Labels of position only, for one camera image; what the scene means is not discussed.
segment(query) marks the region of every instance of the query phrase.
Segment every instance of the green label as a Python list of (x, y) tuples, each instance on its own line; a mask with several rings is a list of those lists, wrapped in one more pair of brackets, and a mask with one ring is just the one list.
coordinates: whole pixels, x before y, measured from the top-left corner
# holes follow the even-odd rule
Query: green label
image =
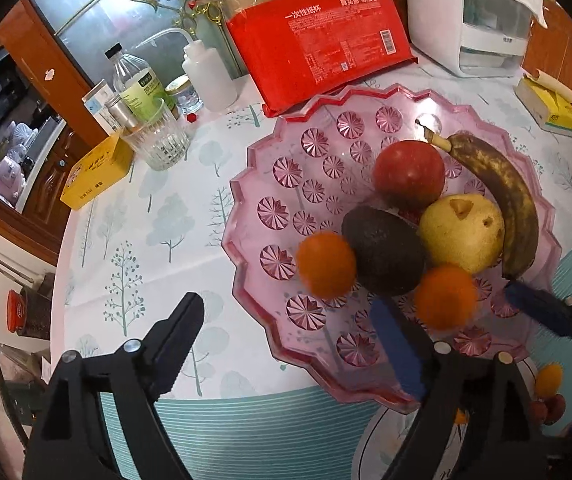
[(173, 109), (172, 98), (151, 69), (140, 72), (134, 79), (135, 82), (120, 95), (140, 121), (147, 122), (153, 118), (159, 110), (159, 98), (166, 102), (169, 110)]

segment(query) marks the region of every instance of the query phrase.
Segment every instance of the white appliance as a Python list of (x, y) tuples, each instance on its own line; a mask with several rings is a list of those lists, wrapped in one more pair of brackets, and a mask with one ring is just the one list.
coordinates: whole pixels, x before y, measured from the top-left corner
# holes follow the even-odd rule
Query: white appliance
[(408, 0), (411, 42), (460, 77), (514, 75), (531, 19), (516, 0)]

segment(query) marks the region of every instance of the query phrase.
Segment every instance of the curved spout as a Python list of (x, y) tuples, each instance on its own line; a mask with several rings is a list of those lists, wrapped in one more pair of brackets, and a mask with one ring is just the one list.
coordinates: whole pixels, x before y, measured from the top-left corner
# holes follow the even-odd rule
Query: curved spout
[(179, 34), (181, 34), (183, 37), (186, 38), (186, 41), (188, 41), (188, 43), (192, 43), (193, 41), (191, 35), (182, 28), (170, 27), (170, 28), (165, 28), (164, 30), (160, 30), (157, 34), (153, 34), (150, 38), (146, 38), (146, 40), (142, 41), (135, 48), (139, 48), (142, 45), (150, 43), (151, 41), (155, 41), (157, 38), (161, 38), (162, 36), (165, 36), (170, 32), (178, 32)]

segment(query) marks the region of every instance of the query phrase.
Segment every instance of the teal striped cloth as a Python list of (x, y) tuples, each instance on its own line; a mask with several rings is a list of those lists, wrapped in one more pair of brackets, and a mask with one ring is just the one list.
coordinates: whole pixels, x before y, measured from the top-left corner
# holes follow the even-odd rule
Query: teal striped cloth
[[(553, 279), (554, 293), (572, 295), (572, 250)], [(558, 433), (572, 420), (572, 340), (540, 328), (530, 348), (542, 366), (564, 367), (560, 392), (566, 413), (544, 432)], [(112, 397), (102, 405), (122, 476), (138, 475)], [(316, 386), (259, 397), (221, 400), (160, 400), (157, 413), (195, 480), (351, 480), (351, 462), (374, 402), (340, 404)]]

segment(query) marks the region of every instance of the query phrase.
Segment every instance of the silver cylinder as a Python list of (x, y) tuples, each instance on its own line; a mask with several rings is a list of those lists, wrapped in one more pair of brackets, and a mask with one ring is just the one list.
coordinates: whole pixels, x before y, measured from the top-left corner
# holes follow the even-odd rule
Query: silver cylinder
[(121, 95), (115, 94), (106, 101), (104, 106), (106, 106), (106, 109), (115, 120), (128, 131), (133, 132), (141, 126), (140, 121), (135, 117), (135, 114), (130, 111), (130, 108), (128, 108), (128, 105), (122, 99)]

